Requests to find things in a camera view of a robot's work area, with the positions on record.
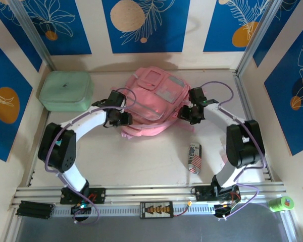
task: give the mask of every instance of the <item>pink backpack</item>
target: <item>pink backpack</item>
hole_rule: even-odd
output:
[[[135,105],[127,110],[133,116],[133,124],[122,127],[122,136],[128,139],[157,135],[172,125],[179,109],[188,101],[190,89],[186,81],[157,67],[139,68],[125,87],[137,96]],[[133,94],[124,94],[126,106],[132,105]]]

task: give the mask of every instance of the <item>mint green container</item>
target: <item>mint green container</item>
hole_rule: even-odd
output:
[[[49,111],[80,112],[91,106],[94,85],[88,72],[51,72],[39,100]]]

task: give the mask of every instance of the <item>white floor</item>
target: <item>white floor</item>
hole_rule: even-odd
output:
[[[224,104],[233,114],[244,118],[244,112],[231,71],[175,71],[192,87],[208,81],[222,81],[232,87],[234,99]],[[107,98],[112,87],[123,87],[131,73],[94,73],[95,84],[92,102]],[[223,101],[229,98],[229,90],[219,84],[205,88],[208,99]],[[50,122],[62,123],[79,113],[51,113]],[[122,138],[119,128],[97,127],[77,143],[76,164],[91,185],[137,186],[179,185],[210,183],[214,174],[223,166],[225,133],[204,120],[195,125],[195,132],[172,126],[154,137]],[[187,170],[187,155],[191,142],[203,146],[202,170],[199,175]],[[240,182],[260,182],[261,171],[248,171]],[[33,187],[61,186],[62,183],[44,170],[44,163],[37,160],[32,180]]]

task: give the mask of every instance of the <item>green tape roll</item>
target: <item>green tape roll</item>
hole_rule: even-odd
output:
[[[276,198],[268,202],[268,207],[272,212],[290,210],[294,208],[294,201],[287,196]]]

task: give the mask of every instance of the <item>american flag battery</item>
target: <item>american flag battery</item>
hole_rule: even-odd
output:
[[[192,174],[199,174],[202,165],[202,146],[199,143],[191,143],[188,151],[188,170]]]

